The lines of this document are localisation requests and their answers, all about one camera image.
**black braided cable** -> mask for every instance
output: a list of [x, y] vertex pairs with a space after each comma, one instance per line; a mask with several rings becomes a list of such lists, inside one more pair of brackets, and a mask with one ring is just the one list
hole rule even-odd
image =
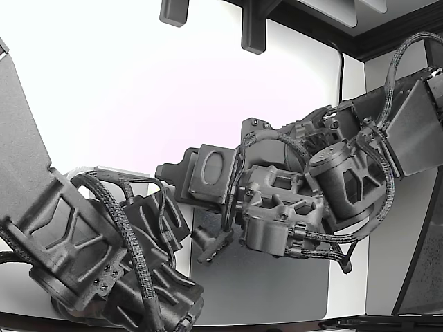
[[76, 187], [83, 185], [90, 190], [102, 202], [109, 216], [116, 223], [119, 233], [125, 242], [137, 282], [141, 288], [141, 295], [145, 305], [146, 324], [151, 331], [164, 331], [165, 327], [161, 319], [159, 300], [154, 290], [145, 256], [125, 212], [108, 189], [94, 176], [78, 174], [71, 182]]
[[20, 245], [18, 245], [9, 235], [0, 227], [0, 238], [26, 263], [37, 265], [37, 261], [31, 257]]
[[394, 54], [394, 57], [391, 60], [388, 74], [386, 76], [386, 81], [384, 86], [386, 99], [383, 111], [380, 113], [376, 121], [376, 124], [380, 129], [385, 129], [385, 125], [392, 108], [392, 102], [394, 100], [395, 76], [397, 74], [397, 68], [399, 66], [400, 60], [403, 57], [406, 50], [409, 48], [409, 46], [423, 39], [430, 39], [432, 41], [435, 41], [443, 45], [443, 38], [440, 37], [439, 35], [436, 35], [435, 33], [422, 32], [422, 33], [416, 33], [415, 35], [406, 39], [403, 42], [403, 44], [397, 49], [397, 51]]
[[[170, 266], [175, 269], [177, 266], [177, 260], [175, 258], [174, 250], [172, 249], [172, 246], [170, 245], [169, 239], [166, 237], [165, 232], [165, 224], [166, 220], [164, 218], [165, 216], [165, 207], [166, 207], [166, 189], [165, 186], [162, 184], [162, 182], [156, 178], [125, 178], [126, 181], [132, 182], [132, 183], [152, 183], [153, 185], [156, 185], [160, 189], [161, 193], [161, 202], [159, 206], [159, 230], [160, 235], [163, 240], [163, 242], [166, 245], [166, 248], [168, 249], [168, 253], [170, 256]], [[177, 242], [177, 239], [175, 239], [175, 235], [172, 232], [169, 232], [170, 236], [174, 238], [174, 240]]]
[[328, 259], [332, 261], [337, 261], [341, 263], [345, 259], [345, 255], [339, 252], [334, 252], [331, 250], [301, 250], [300, 258], [317, 258], [317, 259]]

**dark panel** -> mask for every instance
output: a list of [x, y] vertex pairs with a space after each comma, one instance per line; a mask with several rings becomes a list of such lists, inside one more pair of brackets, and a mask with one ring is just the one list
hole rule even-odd
[[[195, 210], [193, 228], [214, 234], [220, 216]], [[192, 245], [191, 279], [205, 288], [198, 325], [273, 324], [321, 320], [327, 310], [329, 262], [274, 258], [234, 241], [209, 266], [197, 263], [201, 251]]]
[[428, 66], [435, 68], [442, 68], [443, 46], [438, 43], [425, 40], [424, 47], [426, 50], [426, 58], [428, 60]]
[[386, 139], [398, 160], [397, 166], [404, 176], [410, 176], [442, 164], [443, 131], [422, 81], [403, 95], [407, 95], [406, 99], [399, 96], [401, 106], [386, 129]]
[[443, 309], [443, 172], [439, 169], [428, 212], [393, 314]]

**black frame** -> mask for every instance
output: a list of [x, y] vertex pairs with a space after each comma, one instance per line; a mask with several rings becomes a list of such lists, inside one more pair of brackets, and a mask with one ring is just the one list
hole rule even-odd
[[[443, 31], [443, 2], [389, 21], [368, 32], [353, 37], [282, 0], [224, 0], [243, 8], [242, 48], [255, 54], [266, 50], [266, 18], [298, 31], [319, 42], [335, 43], [344, 53], [366, 62], [395, 50], [406, 38], [420, 31]], [[163, 0], [161, 21], [181, 26], [186, 21], [183, 0]], [[181, 20], [171, 23], [175, 17]]]

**black trim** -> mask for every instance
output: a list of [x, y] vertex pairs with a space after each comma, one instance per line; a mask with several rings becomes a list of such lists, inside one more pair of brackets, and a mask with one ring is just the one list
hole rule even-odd
[[[244, 325], [244, 326], [194, 326], [195, 332], [257, 332], [267, 329], [282, 329], [283, 331], [314, 331], [318, 328], [319, 321], [298, 322], [270, 325]], [[125, 329], [110, 327], [92, 327], [84, 324], [73, 323], [68, 320], [51, 320], [12, 313], [0, 313], [0, 330], [30, 332], [127, 332]]]
[[414, 255], [410, 261], [408, 272], [406, 273], [406, 276], [403, 281], [403, 285], [401, 285], [399, 296], [398, 296], [397, 301], [395, 302], [394, 308], [392, 310], [393, 315], [398, 315], [398, 313], [400, 312], [401, 305], [402, 305], [403, 300], [405, 298], [406, 292], [408, 291], [408, 287], [409, 287], [410, 281], [413, 277], [415, 267], [417, 266], [417, 262], [420, 257], [420, 253], [422, 252], [424, 240], [426, 239], [426, 235], [428, 233], [429, 224], [431, 223], [431, 220], [433, 218], [435, 205], [437, 204], [440, 190], [442, 188], [442, 182], [443, 182], [443, 167], [439, 167], [437, 177], [435, 178], [435, 183], [434, 183], [434, 188], [433, 188], [432, 195], [431, 195], [431, 200], [429, 201], [428, 210], [426, 211], [426, 216], [424, 217], [422, 230], [420, 232], [420, 235], [419, 235], [419, 238], [417, 241], [417, 245], [415, 246]]
[[[243, 7], [243, 0], [225, 0]], [[344, 53], [362, 62], [395, 50], [407, 37], [420, 31], [443, 31], [443, 1], [437, 1], [386, 24], [353, 37], [342, 30], [283, 1], [269, 19], [319, 42], [334, 42]]]
[[8, 54], [9, 48], [6, 46], [5, 42], [0, 38], [0, 55], [2, 55], [3, 53]]

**braided cable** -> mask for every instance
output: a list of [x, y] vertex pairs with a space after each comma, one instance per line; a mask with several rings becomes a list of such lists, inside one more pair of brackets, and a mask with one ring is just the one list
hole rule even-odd
[[341, 263], [345, 259], [345, 255], [331, 250], [301, 250], [301, 258], [317, 258], [328, 259]]
[[164, 331], [159, 300], [154, 290], [150, 272], [147, 269], [145, 256], [125, 212], [108, 189], [94, 176], [78, 174], [71, 182], [76, 187], [83, 185], [89, 189], [102, 202], [109, 216], [116, 223], [118, 231], [125, 242], [137, 282], [141, 288], [146, 324], [151, 331]]
[[435, 41], [443, 45], [443, 38], [440, 37], [439, 35], [436, 35], [434, 33], [422, 32], [422, 33], [416, 33], [415, 35], [406, 39], [403, 42], [403, 44], [397, 49], [397, 51], [394, 54], [394, 57], [390, 62], [388, 74], [386, 76], [386, 81], [384, 86], [385, 104], [383, 107], [383, 111], [380, 113], [376, 121], [376, 124], [380, 129], [385, 129], [386, 121], [389, 117], [392, 108], [392, 102], [394, 99], [394, 89], [395, 89], [395, 76], [397, 74], [397, 68], [399, 66], [400, 60], [403, 57], [406, 50], [409, 48], [409, 46], [423, 39], [430, 39], [432, 41]]

